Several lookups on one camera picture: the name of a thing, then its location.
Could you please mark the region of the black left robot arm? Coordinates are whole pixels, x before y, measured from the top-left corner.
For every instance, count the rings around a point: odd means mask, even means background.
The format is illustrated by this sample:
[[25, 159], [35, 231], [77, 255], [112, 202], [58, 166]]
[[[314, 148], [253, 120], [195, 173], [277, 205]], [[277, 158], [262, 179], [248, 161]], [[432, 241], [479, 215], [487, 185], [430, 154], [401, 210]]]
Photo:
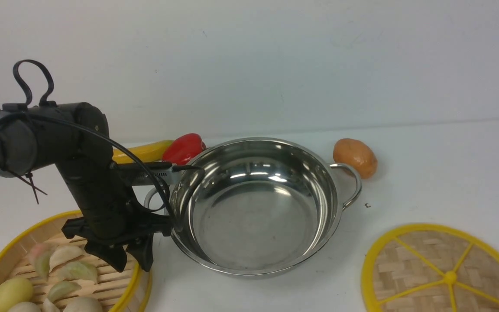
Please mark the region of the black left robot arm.
[[143, 207], [133, 180], [162, 165], [116, 164], [105, 115], [88, 103], [4, 104], [0, 109], [0, 176], [33, 186], [31, 174], [55, 165], [81, 210], [66, 221], [67, 238], [86, 239], [87, 253], [123, 271], [131, 255], [144, 271], [154, 262], [154, 234], [172, 232], [169, 217]]

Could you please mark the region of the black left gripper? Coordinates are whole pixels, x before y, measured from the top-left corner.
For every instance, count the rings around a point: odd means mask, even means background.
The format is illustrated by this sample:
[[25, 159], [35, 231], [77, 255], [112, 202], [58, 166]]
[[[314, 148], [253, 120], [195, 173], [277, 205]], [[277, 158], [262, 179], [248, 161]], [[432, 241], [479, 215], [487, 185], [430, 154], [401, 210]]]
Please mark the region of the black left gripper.
[[81, 208], [81, 217], [68, 219], [62, 233], [67, 238], [87, 239], [85, 251], [122, 273], [127, 264], [127, 253], [146, 272], [154, 262], [154, 233], [170, 236], [172, 217], [155, 214], [141, 204], [119, 204], [117, 207], [96, 205]]

